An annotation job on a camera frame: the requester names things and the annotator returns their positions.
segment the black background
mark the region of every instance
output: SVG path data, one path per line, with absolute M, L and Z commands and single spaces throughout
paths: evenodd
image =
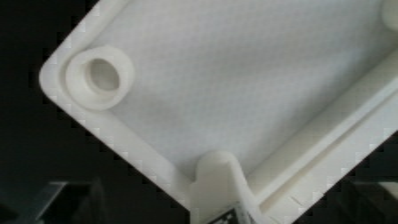
M 110 223 L 188 223 L 188 212 L 112 153 L 39 88 L 39 69 L 96 1 L 0 0 L 0 203 L 21 214 L 48 181 L 103 181 Z M 398 140 L 350 178 L 396 180 Z M 300 223 L 337 223 L 334 187 Z

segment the white plastic surface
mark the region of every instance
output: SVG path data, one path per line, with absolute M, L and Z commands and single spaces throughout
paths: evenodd
M 99 2 L 42 67 L 42 90 L 186 208 L 197 160 L 227 150 L 263 215 L 291 223 L 398 129 L 382 8 L 382 0 Z M 135 82 L 92 108 L 66 72 L 105 45 Z

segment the white plastic panel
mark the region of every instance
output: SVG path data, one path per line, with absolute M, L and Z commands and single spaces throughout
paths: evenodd
M 112 109 L 193 179 L 211 150 L 250 173 L 396 46 L 380 0 L 135 0 L 89 48 L 122 49 L 130 95 Z
M 385 56 L 398 36 L 382 18 L 394 28 L 398 0 L 387 3 L 382 16 L 382 0 L 99 1 L 44 64 L 42 90 L 188 209 L 197 159 L 225 150 L 266 220 L 291 223 L 396 131 L 398 51 Z M 96 84 L 117 89 L 92 110 L 67 68 L 90 84 L 108 77 L 96 60 L 71 63 L 105 45 L 133 66 L 98 56 L 119 81 Z

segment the circular hole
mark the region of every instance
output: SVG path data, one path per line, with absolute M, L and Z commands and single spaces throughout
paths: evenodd
M 114 91 L 119 88 L 119 75 L 112 64 L 96 59 L 89 65 L 89 83 L 103 91 Z

